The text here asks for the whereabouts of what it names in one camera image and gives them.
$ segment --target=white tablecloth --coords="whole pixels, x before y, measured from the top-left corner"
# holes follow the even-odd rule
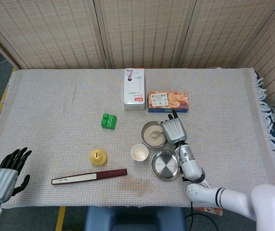
[[[145,162],[131,158],[140,129],[167,114],[124,111],[123,70],[20,70],[14,73],[0,115],[0,162],[17,148],[33,152],[18,179],[28,187],[4,207],[47,205],[189,206],[187,182],[157,179]],[[275,185],[271,150],[253,69],[146,69],[145,90],[189,93],[188,113],[179,113],[187,143],[213,187],[246,194],[260,183]],[[115,130],[102,129],[103,113],[117,116]],[[89,154],[102,148],[107,163],[95,167]],[[68,185],[51,179],[127,168],[128,175]]]

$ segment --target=white ceramic cup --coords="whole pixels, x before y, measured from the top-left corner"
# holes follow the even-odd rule
[[[148,157],[148,149],[144,144],[138,143],[134,145],[131,149],[131,156],[136,161],[144,161]]]

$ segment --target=black robotic finger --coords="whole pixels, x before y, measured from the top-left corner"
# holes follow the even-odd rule
[[[178,118],[178,115],[177,115],[177,113],[176,113],[175,109],[172,109],[172,112],[173,112],[173,116],[174,116],[174,118],[175,118],[175,119],[176,119],[176,118]]]
[[[27,150],[27,148],[25,147],[25,148],[21,149],[21,151],[18,153],[18,155],[16,155],[15,159],[11,163],[11,166],[10,166],[11,169],[17,168],[17,165],[26,150]]]
[[[14,151],[10,158],[6,161],[6,163],[4,164],[4,167],[3,168],[10,168],[14,158],[16,157],[16,155],[20,152],[20,149],[17,149],[16,151]]]
[[[18,175],[20,174],[20,172],[24,166],[24,163],[26,162],[28,156],[31,155],[31,153],[32,153],[32,151],[30,150],[21,157],[21,160],[19,161],[17,168],[16,168],[16,170],[18,171]]]
[[[27,187],[27,184],[29,181],[30,181],[30,175],[26,175],[24,177],[22,184],[19,187],[14,188],[14,190],[12,192],[12,196],[15,196],[17,193],[23,191]]]
[[[2,160],[2,162],[0,164],[0,168],[4,168],[4,166],[6,165],[7,161],[11,158],[11,156],[12,156],[12,154],[5,156],[5,158]]]

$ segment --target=yellow fruit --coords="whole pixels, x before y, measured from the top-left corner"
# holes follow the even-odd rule
[[[102,149],[94,149],[91,151],[89,159],[95,166],[102,166],[107,162],[107,155]]]

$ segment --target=green toy block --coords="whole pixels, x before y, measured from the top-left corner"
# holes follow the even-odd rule
[[[102,116],[101,127],[114,130],[116,126],[116,120],[116,116],[104,113]]]

